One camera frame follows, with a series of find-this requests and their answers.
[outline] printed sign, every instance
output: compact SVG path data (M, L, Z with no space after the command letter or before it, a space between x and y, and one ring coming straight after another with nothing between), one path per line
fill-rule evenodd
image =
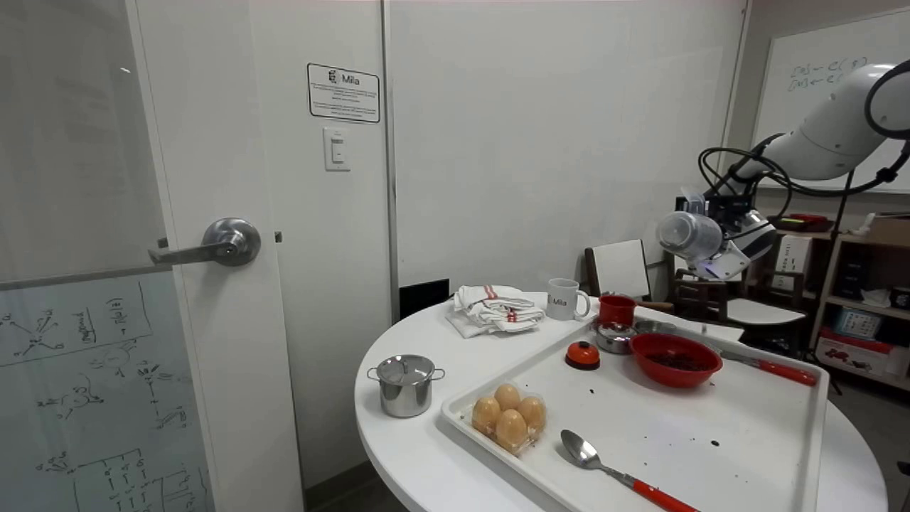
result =
M348 69L306 64L309 113L353 123L378 123L378 77Z

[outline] napkin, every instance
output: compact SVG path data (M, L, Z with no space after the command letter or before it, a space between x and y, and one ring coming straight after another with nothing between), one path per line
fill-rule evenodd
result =
M526 332L533 329L539 319L542 307L522 289L484 285L455 289L448 323L464 337L474 337L484 332Z

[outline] small metal pot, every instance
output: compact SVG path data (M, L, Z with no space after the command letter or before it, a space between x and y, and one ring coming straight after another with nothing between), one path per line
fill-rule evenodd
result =
M430 408L431 381L444 374L445 370L424 354L388 354L367 370L367 379L378 381L381 408L395 417L412 417Z

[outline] small red cup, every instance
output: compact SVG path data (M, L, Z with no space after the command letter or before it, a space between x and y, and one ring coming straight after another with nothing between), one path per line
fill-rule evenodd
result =
M602 327L631 327L633 300L629 295L599 295L599 323Z

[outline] door handle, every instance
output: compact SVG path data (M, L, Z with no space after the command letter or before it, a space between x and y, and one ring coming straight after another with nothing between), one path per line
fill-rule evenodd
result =
M199 246L147 249L147 255L158 268L189 263L189 262L216 262L223 268L242 268L256 258L257 246L262 246L257 229L245 218L226 216L206 225Z

